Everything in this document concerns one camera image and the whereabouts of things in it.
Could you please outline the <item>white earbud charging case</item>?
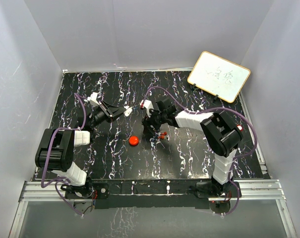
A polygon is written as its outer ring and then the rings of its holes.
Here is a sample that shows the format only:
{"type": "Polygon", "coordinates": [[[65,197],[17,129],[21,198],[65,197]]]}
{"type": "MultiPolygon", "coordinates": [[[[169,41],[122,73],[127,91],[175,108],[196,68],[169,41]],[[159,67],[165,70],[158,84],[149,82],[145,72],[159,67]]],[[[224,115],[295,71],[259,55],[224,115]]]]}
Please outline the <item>white earbud charging case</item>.
{"type": "Polygon", "coordinates": [[[128,117],[132,112],[132,107],[125,106],[124,108],[125,108],[124,116],[128,117]]]}

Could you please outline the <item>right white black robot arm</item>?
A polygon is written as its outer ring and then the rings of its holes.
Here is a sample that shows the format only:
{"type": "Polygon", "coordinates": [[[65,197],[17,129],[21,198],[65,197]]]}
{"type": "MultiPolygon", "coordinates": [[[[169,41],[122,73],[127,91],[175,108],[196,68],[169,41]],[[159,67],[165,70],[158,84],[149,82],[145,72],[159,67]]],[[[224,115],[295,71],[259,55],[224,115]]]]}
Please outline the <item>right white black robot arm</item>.
{"type": "Polygon", "coordinates": [[[212,191],[216,196],[225,196],[230,191],[228,182],[233,176],[232,164],[242,141],[242,133],[237,125],[224,112],[191,113],[178,109],[169,99],[158,101],[157,106],[156,110],[151,101],[141,101],[140,108],[146,111],[146,116],[142,119],[143,133],[151,137],[157,136],[163,124],[203,132],[215,154],[212,174],[215,182],[212,184],[212,191]]]}

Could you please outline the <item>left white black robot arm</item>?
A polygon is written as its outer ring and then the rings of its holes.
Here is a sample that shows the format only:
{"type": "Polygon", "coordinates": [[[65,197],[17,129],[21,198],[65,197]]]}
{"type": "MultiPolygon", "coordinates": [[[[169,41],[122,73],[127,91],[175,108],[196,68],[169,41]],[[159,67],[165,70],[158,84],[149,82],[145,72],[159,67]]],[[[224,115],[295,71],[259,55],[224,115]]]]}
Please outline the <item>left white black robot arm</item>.
{"type": "Polygon", "coordinates": [[[58,175],[56,181],[77,186],[76,192],[83,198],[92,195],[94,186],[86,181],[87,173],[74,162],[73,150],[90,144],[96,126],[104,121],[112,123],[126,112],[126,108],[104,101],[95,101],[92,105],[93,110],[89,114],[83,109],[78,117],[77,128],[45,129],[35,155],[36,166],[43,169],[43,179],[46,172],[51,171],[58,175]]]}

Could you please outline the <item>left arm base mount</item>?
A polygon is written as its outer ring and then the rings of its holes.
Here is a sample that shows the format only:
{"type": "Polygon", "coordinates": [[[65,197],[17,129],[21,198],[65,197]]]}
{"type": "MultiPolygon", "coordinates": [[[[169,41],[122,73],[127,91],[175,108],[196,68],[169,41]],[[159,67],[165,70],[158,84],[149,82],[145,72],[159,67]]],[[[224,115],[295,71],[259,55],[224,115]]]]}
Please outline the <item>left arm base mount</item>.
{"type": "Polygon", "coordinates": [[[66,196],[83,198],[83,199],[106,199],[109,197],[109,186],[106,183],[89,183],[83,186],[62,185],[62,191],[66,192],[66,196]]]}

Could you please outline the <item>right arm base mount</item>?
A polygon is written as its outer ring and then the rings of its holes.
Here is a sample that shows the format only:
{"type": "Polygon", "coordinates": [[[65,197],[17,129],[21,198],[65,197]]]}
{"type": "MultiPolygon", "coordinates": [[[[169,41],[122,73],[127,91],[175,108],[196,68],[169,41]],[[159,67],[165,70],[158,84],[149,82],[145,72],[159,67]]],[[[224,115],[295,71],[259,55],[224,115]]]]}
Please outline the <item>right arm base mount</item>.
{"type": "Polygon", "coordinates": [[[240,198],[241,192],[239,184],[235,182],[236,188],[230,182],[224,185],[212,183],[212,181],[197,182],[196,185],[191,185],[189,191],[198,198],[224,198],[225,195],[231,194],[231,198],[240,198]]]}

